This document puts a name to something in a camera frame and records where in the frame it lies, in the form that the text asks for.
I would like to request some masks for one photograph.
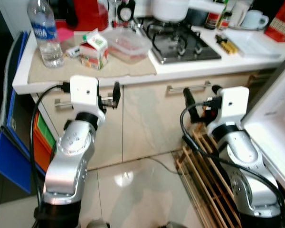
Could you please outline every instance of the small box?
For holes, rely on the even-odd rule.
[[[79,46],[81,63],[96,70],[102,69],[108,62],[108,42],[98,30],[84,35],[86,43]]]

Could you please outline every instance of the kitchen cabinet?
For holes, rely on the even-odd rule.
[[[100,94],[105,97],[113,88],[101,88]],[[123,136],[123,92],[121,89],[120,103],[117,109],[108,108],[105,124],[97,130],[95,140],[95,153],[88,164],[88,169],[95,169],[122,162],[122,136]],[[42,104],[58,135],[63,132],[68,119],[74,119],[76,113],[71,106],[55,107],[55,101],[68,102],[70,94],[53,91],[43,98]]]
[[[212,85],[245,86],[252,73],[125,86],[123,106],[123,161],[178,150],[182,146],[180,114],[183,89],[191,87],[196,102],[213,96]],[[190,117],[185,116],[190,125]]]

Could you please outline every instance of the white floor tile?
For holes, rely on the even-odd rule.
[[[174,169],[171,154],[155,157]],[[112,228],[156,228],[172,220],[202,227],[177,174],[143,159],[98,170],[102,215]]]
[[[36,196],[0,204],[0,228],[32,227],[36,206]]]
[[[101,218],[97,171],[90,171],[85,182],[79,221],[81,227],[86,228],[91,220]]]

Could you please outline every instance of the cabinet handle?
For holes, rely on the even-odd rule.
[[[205,89],[207,87],[211,87],[211,83],[210,81],[205,81],[205,84],[203,85],[194,85],[194,86],[186,86],[186,87],[177,87],[177,88],[173,88],[171,85],[167,86],[167,92],[169,93],[180,93],[184,90],[184,88],[189,88],[190,91],[192,90],[197,90],[197,89]]]
[[[61,106],[72,106],[72,102],[70,101],[60,102],[60,99],[55,99],[55,107],[61,107]]]

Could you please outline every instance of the white countertop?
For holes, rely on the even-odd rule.
[[[152,51],[150,51],[149,58],[155,66],[157,75],[99,78],[100,86],[112,86],[115,81],[119,81],[121,85],[130,85],[270,69],[278,67],[285,59],[285,43],[277,43],[264,35],[262,32],[256,33],[262,36],[262,38],[264,37],[264,40],[274,43],[275,47],[282,54],[280,58],[243,58],[239,54],[228,55],[216,43],[215,35],[220,33],[218,30],[208,30],[201,27],[192,27],[192,29],[199,30],[201,32],[200,37],[202,40],[204,40],[212,49],[220,54],[222,58],[218,60],[192,61],[162,65],[157,61]],[[28,83],[30,64],[36,48],[36,39],[33,33],[31,33],[12,84],[17,94],[41,93],[50,86],[58,83]]]

